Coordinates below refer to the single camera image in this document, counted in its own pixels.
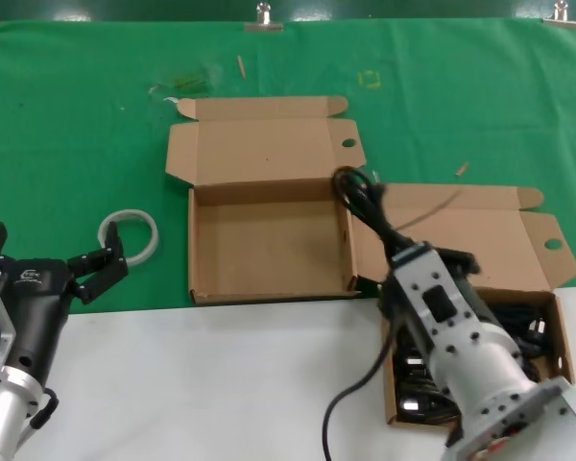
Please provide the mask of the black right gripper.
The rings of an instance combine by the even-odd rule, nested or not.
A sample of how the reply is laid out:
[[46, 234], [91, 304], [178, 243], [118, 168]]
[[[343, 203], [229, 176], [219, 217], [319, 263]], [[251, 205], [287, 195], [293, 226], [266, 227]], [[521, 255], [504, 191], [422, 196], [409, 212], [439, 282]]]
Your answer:
[[[478, 275], [481, 273], [480, 265], [474, 254], [440, 247], [436, 247], [435, 250], [439, 254], [446, 269], [453, 276], [467, 277], [468, 275]], [[458, 280], [458, 289], [480, 322], [498, 325], [498, 320], [492, 311], [479, 297], [467, 279]]]

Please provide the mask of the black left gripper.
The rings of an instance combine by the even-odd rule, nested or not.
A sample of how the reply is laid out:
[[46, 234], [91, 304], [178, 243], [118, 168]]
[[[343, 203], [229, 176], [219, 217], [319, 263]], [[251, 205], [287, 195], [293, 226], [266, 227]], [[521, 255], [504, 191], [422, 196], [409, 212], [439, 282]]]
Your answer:
[[110, 221], [104, 248], [70, 258], [66, 264], [51, 258], [8, 262], [2, 255], [7, 239], [6, 226], [0, 222], [0, 269], [8, 275], [6, 308], [15, 329], [6, 364], [44, 384], [73, 295], [90, 304], [129, 274], [123, 243], [116, 223]]

